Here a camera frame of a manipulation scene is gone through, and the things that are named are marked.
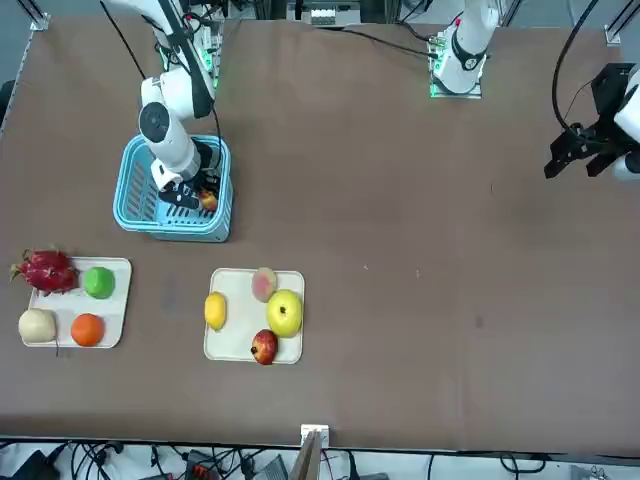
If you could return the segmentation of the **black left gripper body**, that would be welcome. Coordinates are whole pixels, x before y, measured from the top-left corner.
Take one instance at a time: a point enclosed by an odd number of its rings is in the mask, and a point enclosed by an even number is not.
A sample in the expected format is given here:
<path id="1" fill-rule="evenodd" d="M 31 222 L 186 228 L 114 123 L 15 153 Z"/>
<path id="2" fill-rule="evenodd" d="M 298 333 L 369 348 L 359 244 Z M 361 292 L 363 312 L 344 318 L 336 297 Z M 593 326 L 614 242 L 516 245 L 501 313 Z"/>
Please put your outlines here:
<path id="1" fill-rule="evenodd" d="M 591 81 L 598 120 L 593 128 L 604 131 L 614 124 L 614 116 L 630 101 L 638 88 L 633 76 L 638 72 L 635 63 L 608 63 Z"/>

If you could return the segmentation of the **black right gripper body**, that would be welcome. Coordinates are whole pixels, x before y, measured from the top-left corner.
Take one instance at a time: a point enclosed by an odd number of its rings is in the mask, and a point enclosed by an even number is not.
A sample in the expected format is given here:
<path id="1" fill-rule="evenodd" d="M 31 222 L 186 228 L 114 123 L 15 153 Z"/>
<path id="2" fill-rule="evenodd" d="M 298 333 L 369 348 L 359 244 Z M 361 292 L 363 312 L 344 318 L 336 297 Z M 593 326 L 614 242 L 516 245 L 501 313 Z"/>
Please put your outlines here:
<path id="1" fill-rule="evenodd" d="M 222 172 L 222 151 L 218 145 L 196 143 L 197 153 L 200 155 L 198 174 L 202 176 L 219 176 Z"/>

